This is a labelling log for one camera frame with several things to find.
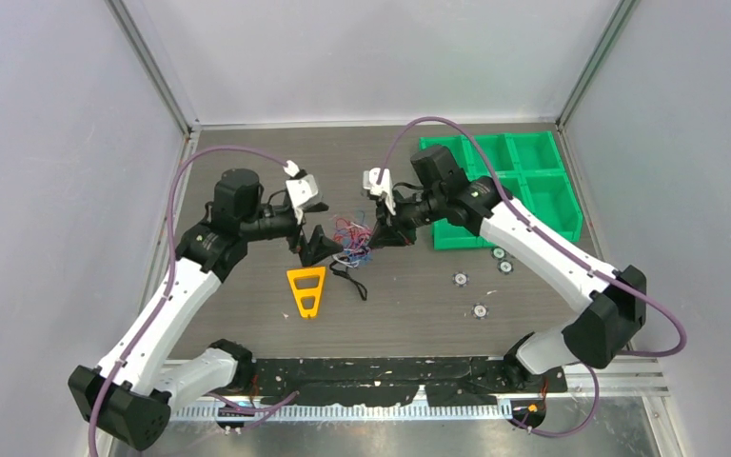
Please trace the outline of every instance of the white wall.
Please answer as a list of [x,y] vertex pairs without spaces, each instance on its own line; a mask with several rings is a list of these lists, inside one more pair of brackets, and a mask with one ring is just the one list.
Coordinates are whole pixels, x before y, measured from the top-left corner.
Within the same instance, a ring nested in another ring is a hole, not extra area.
[[204,125],[554,120],[618,3],[141,1]]
[[137,314],[181,145],[104,2],[0,1],[0,455],[83,455],[67,380]]
[[[688,329],[662,363],[689,455],[731,455],[731,1],[643,1],[568,125],[606,254]],[[652,312],[639,348],[676,332]]]

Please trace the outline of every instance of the green tray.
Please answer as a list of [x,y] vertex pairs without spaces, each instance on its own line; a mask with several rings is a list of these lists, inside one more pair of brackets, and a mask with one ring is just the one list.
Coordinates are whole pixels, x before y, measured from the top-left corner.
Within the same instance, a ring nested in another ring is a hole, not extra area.
[[[538,219],[565,239],[575,242],[582,234],[583,214],[562,157],[549,131],[481,135],[475,139],[506,186]],[[484,161],[466,137],[422,138],[420,149],[448,147],[470,180],[487,176]],[[435,249],[488,248],[493,246],[463,227],[447,221],[433,224]]]

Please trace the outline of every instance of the wooden table surface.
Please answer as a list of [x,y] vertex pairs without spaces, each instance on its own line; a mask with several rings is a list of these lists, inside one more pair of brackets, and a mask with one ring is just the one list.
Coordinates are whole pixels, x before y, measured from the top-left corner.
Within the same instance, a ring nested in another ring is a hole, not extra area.
[[[309,226],[322,224],[331,235],[335,214],[353,217],[364,210],[366,222],[373,223],[374,204],[360,193],[362,173],[381,163],[398,129],[204,131],[198,149],[236,144],[293,160],[315,175],[331,206],[329,213],[310,214]],[[546,129],[553,130],[553,125],[469,126],[474,134]],[[394,182],[417,182],[408,158],[418,149],[420,136],[454,134],[441,126],[422,126],[411,133],[391,159]],[[266,195],[284,187],[284,173],[266,160],[226,152],[201,159],[188,179],[181,229],[200,220],[214,184],[231,168],[256,170]],[[578,245],[594,253],[586,224]],[[553,327],[573,315],[542,279],[522,262],[512,261],[514,271],[506,276],[497,271],[488,249],[435,251],[430,229],[420,228],[415,246],[379,249],[371,263],[353,271],[368,287],[367,302],[348,281],[328,274],[319,316],[305,320],[286,279],[288,269],[300,266],[298,258],[283,240],[251,243],[247,258],[198,311],[170,358],[192,358],[219,338],[236,341],[257,357],[502,355],[528,332]],[[456,271],[469,275],[468,286],[452,284]],[[486,319],[471,316],[477,302],[488,307]]]

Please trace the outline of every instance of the small round metal part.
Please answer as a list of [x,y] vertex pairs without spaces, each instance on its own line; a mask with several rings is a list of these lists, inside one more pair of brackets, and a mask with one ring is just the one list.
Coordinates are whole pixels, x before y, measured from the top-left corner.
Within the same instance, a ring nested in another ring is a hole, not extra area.
[[452,275],[452,284],[458,286],[459,288],[466,286],[467,284],[469,284],[469,275],[462,271],[458,271],[457,273]]
[[472,317],[475,319],[485,319],[489,315],[488,308],[483,303],[472,305]]
[[514,271],[514,265],[512,265],[511,262],[507,260],[501,260],[497,263],[497,269],[502,274],[509,274],[511,271]]
[[492,249],[492,257],[495,260],[503,260],[505,258],[505,249],[503,249],[503,248],[493,248]]

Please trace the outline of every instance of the yellow triangular object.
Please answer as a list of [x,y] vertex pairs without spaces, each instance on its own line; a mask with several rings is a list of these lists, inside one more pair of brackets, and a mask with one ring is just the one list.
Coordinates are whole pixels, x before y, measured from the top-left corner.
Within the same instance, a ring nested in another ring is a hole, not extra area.
[[[318,286],[314,288],[298,288],[298,281],[304,279],[318,278]],[[313,319],[318,316],[318,309],[321,307],[321,293],[324,291],[324,279],[326,279],[326,267],[298,268],[287,271],[287,280],[290,282],[292,296],[298,306],[298,312],[305,319]],[[312,308],[304,308],[305,298],[312,299]]]

